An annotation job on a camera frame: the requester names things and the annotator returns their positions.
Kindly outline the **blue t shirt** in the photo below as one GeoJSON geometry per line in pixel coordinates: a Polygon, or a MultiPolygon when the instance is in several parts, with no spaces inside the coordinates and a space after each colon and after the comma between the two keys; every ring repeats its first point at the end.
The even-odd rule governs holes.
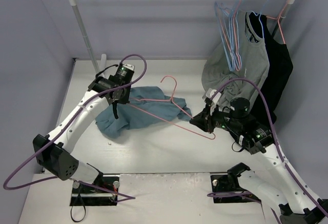
{"type": "MultiPolygon", "coordinates": [[[[159,87],[132,88],[130,91],[129,104],[133,104],[168,121],[173,121],[176,118],[184,121],[189,121],[191,119],[171,103],[153,101],[139,102],[134,100],[135,98],[169,99],[170,97],[166,96],[159,87]]],[[[184,98],[175,97],[174,101],[187,113],[192,115],[184,98]]],[[[107,107],[95,119],[99,131],[112,139],[118,138],[124,130],[142,129],[161,122],[161,120],[130,107],[128,104],[118,104],[117,115],[118,119],[114,117],[112,107],[107,107]]]]}

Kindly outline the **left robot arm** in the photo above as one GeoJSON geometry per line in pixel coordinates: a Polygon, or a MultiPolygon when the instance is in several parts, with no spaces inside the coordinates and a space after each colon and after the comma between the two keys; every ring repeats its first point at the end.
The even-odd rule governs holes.
{"type": "Polygon", "coordinates": [[[61,180],[83,181],[91,193],[101,190],[102,173],[90,164],[72,156],[81,135],[95,118],[109,106],[117,107],[129,99],[134,66],[119,64],[116,73],[108,78],[97,76],[88,86],[83,98],[72,112],[47,135],[33,140],[35,151],[41,151],[36,161],[61,180]]]}

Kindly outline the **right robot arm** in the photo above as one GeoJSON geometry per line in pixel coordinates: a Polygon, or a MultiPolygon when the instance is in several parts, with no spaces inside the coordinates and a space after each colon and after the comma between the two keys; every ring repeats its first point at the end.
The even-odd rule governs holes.
{"type": "Polygon", "coordinates": [[[228,107],[212,109],[206,98],[205,108],[190,124],[204,132],[220,128],[228,131],[240,152],[246,151],[255,158],[278,183],[273,186],[243,162],[227,170],[223,182],[225,190],[243,189],[269,206],[280,223],[320,223],[327,214],[327,199],[313,194],[301,181],[292,165],[276,145],[272,130],[250,114],[246,98],[234,98],[228,107]]]}

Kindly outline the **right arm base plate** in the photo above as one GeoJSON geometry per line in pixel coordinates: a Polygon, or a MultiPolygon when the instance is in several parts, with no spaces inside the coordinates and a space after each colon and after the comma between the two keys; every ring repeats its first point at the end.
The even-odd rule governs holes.
{"type": "Polygon", "coordinates": [[[214,203],[261,203],[256,195],[241,188],[225,173],[211,174],[210,180],[212,191],[208,197],[212,198],[214,203]]]}

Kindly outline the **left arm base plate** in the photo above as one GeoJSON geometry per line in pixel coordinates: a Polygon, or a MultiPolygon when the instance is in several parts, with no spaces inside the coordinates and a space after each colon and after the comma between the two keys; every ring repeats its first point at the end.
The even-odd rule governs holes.
{"type": "MultiPolygon", "coordinates": [[[[102,188],[118,192],[119,175],[104,175],[102,188]]],[[[118,196],[104,190],[96,189],[74,182],[70,197],[70,206],[107,207],[116,206],[118,196]]]]}

